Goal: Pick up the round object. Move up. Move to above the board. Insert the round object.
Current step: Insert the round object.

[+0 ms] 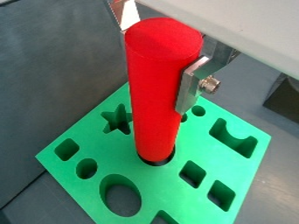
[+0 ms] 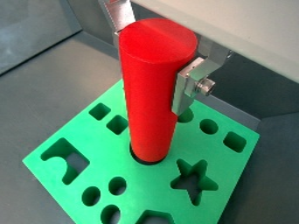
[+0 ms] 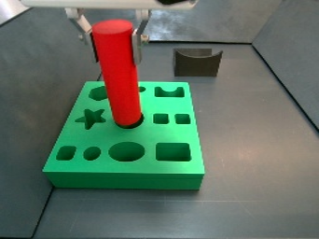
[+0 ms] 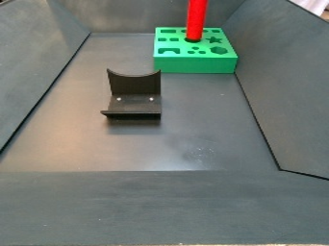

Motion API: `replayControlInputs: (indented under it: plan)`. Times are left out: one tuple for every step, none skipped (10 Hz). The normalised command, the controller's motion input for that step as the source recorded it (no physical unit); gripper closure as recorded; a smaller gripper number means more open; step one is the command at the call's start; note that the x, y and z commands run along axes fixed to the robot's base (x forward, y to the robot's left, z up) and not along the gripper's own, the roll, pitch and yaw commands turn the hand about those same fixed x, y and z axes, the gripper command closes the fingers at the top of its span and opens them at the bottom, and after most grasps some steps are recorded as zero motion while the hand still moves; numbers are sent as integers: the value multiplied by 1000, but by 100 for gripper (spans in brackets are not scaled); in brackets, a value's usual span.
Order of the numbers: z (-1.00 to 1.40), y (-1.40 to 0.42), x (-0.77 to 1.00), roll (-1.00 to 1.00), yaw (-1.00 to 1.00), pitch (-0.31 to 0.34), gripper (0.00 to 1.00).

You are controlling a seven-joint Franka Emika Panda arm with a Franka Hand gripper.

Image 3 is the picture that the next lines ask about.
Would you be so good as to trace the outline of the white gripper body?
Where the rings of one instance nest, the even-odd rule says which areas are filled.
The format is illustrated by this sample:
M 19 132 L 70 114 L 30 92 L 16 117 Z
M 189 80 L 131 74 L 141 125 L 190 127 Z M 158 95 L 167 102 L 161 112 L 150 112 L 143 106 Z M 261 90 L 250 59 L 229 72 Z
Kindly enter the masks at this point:
M 198 0 L 20 0 L 27 7 L 87 9 L 191 9 Z

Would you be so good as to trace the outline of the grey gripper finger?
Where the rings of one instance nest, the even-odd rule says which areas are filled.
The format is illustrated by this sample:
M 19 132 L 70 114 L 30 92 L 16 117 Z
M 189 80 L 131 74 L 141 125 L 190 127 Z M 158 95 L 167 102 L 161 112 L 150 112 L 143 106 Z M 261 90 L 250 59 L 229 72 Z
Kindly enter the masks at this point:
M 79 38 L 85 44 L 90 47 L 93 62 L 99 61 L 99 56 L 97 53 L 95 42 L 93 37 L 93 26 L 85 17 L 85 10 L 82 8 L 67 7 L 66 15 L 74 26 L 77 27 L 79 33 Z
M 142 9 L 137 11 L 138 19 L 141 20 L 139 27 L 134 30 L 133 33 L 133 52 L 134 52 L 134 62 L 141 64 L 142 61 L 142 46 L 149 43 L 150 36 L 143 33 L 147 23 L 151 18 L 151 10 Z

